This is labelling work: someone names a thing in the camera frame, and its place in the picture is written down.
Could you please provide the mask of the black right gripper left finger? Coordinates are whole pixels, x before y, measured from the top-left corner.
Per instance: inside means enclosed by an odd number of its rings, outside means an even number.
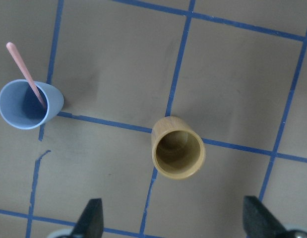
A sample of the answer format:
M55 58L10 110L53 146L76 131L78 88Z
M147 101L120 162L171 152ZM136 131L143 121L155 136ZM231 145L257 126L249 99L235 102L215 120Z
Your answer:
M71 232L72 238L101 238L104 231L101 198L90 199Z

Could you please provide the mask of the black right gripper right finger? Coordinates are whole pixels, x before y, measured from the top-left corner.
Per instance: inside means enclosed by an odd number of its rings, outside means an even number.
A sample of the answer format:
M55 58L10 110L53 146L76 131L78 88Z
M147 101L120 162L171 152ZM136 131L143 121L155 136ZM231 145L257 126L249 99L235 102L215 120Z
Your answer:
M243 200L243 229L248 238L277 238L286 228L255 196Z

